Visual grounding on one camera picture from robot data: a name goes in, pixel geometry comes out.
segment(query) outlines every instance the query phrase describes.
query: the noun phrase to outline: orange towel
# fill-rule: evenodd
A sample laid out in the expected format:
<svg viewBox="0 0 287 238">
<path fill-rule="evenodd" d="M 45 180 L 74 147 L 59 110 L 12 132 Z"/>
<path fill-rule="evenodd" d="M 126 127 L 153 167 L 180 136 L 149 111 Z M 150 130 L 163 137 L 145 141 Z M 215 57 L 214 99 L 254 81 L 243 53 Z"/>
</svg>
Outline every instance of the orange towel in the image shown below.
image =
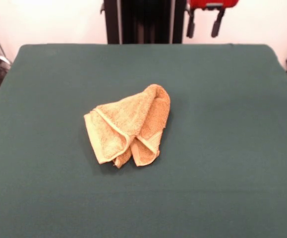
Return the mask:
<svg viewBox="0 0 287 238">
<path fill-rule="evenodd" d="M 169 111 L 169 95 L 152 84 L 141 93 L 86 114 L 88 136 L 99 164 L 113 161 L 120 168 L 131 155 L 137 166 L 152 163 L 160 153 Z"/>
</svg>

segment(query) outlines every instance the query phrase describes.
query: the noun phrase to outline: black metal frame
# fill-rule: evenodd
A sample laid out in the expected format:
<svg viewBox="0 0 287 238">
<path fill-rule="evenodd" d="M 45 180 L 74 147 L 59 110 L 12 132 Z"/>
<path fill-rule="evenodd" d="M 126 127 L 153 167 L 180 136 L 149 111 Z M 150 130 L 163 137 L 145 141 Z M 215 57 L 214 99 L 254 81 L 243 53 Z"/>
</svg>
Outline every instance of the black metal frame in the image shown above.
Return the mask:
<svg viewBox="0 0 287 238">
<path fill-rule="evenodd" d="M 146 12 L 138 12 L 141 11 L 141 8 L 136 8 L 134 2 L 134 0 L 121 0 L 123 44 L 133 44 L 138 42 L 137 36 L 135 34 L 137 30 L 137 19 L 134 17 L 134 15 L 146 14 Z M 172 42 L 176 44 L 182 43 L 185 6 L 186 0 L 175 1 Z M 104 0 L 104 7 L 106 15 L 108 44 L 119 44 L 117 0 Z M 170 38 L 169 26 L 171 15 L 171 0 L 159 0 L 157 9 L 157 12 L 153 12 L 155 15 L 155 32 L 157 32 L 155 35 L 155 43 L 168 44 Z M 146 26 L 144 27 L 144 32 L 149 32 L 149 29 Z"/>
<path fill-rule="evenodd" d="M 118 10 L 116 0 L 104 0 L 108 44 L 119 44 Z"/>
</svg>

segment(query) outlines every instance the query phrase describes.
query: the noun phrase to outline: white wall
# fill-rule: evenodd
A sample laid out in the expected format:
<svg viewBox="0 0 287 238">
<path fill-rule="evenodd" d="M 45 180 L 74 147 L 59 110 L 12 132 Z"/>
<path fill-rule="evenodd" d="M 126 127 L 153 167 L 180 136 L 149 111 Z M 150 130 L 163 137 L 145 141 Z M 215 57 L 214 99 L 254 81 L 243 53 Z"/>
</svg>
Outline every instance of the white wall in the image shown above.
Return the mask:
<svg viewBox="0 0 287 238">
<path fill-rule="evenodd" d="M 0 0 L 0 41 L 14 59 L 24 44 L 105 44 L 103 0 Z M 267 44 L 284 65 L 287 58 L 287 0 L 240 0 L 226 11 L 220 35 L 211 38 L 217 12 L 196 11 L 194 38 L 184 43 Z M 187 16 L 184 35 L 186 34 Z"/>
</svg>

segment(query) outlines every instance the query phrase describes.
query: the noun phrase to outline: towel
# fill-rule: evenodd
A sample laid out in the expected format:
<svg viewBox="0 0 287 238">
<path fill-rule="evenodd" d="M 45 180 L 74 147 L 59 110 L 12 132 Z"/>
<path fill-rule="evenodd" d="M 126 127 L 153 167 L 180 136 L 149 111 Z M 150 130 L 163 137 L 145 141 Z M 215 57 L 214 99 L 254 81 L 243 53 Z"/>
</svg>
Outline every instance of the towel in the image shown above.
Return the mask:
<svg viewBox="0 0 287 238">
<path fill-rule="evenodd" d="M 84 116 L 99 164 L 112 161 L 121 168 L 131 156 L 137 166 L 152 163 L 170 112 L 165 89 L 152 84 L 118 102 L 97 106 Z"/>
</svg>

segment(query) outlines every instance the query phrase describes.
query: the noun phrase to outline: table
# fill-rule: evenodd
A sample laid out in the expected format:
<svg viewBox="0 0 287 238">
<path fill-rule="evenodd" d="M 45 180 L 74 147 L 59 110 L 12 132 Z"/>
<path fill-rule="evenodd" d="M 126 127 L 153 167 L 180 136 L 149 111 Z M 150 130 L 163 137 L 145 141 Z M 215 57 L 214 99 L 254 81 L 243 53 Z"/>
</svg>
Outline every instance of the table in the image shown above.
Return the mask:
<svg viewBox="0 0 287 238">
<path fill-rule="evenodd" d="M 161 84 L 150 166 L 99 165 L 83 115 Z M 0 88 L 0 237 L 287 237 L 287 76 L 263 45 L 27 45 Z"/>
</svg>

